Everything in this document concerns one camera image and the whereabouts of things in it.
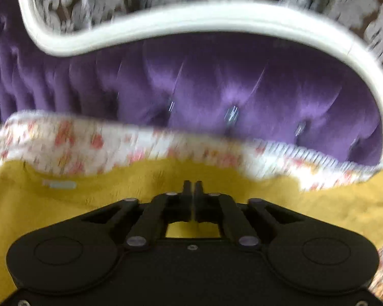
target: white curved frame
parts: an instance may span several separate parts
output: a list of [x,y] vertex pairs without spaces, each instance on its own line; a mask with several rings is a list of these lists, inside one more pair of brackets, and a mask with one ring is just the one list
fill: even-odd
[[196,31],[258,33],[315,47],[346,63],[366,82],[379,107],[383,128],[382,66],[360,38],[326,17],[269,2],[205,0],[136,12],[91,30],[57,34],[44,24],[34,0],[18,1],[32,40],[54,56],[79,55],[154,36]]

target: yellow cloth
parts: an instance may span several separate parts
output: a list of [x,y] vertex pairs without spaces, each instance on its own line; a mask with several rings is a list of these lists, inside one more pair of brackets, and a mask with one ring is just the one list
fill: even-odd
[[[43,180],[74,180],[74,190],[49,189]],[[110,173],[53,178],[19,161],[0,168],[0,301],[14,291],[6,270],[9,246],[23,234],[72,218],[126,197],[148,202],[159,193],[180,191],[184,180],[202,180],[207,192],[232,195],[237,202],[260,197],[308,216],[359,232],[383,244],[383,171],[368,182],[301,193],[292,178],[253,181],[232,169],[173,159],[139,161]],[[172,224],[169,237],[216,234],[211,225]]]

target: tufted headboard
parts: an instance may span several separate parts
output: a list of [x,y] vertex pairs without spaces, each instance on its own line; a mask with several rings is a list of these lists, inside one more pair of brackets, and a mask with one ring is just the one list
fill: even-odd
[[0,0],[2,120],[73,112],[193,133],[298,144],[376,164],[379,109],[360,77],[314,48],[248,33],[188,33],[74,57],[39,50],[17,0]]

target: clothing tag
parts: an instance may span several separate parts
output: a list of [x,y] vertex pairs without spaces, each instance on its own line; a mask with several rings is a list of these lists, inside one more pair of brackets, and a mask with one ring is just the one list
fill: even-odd
[[60,190],[73,190],[77,188],[77,183],[73,181],[50,181],[43,180],[42,185],[48,186],[49,188],[58,188]]

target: purple upholstery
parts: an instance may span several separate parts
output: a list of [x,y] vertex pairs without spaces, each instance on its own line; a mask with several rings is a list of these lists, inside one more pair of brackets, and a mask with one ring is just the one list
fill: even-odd
[[[233,106],[239,115],[227,127]],[[298,144],[362,164],[378,163],[382,147],[368,87],[323,52],[257,34],[194,33],[52,57],[29,38],[17,0],[0,0],[0,108],[3,120],[23,109],[73,112]]]

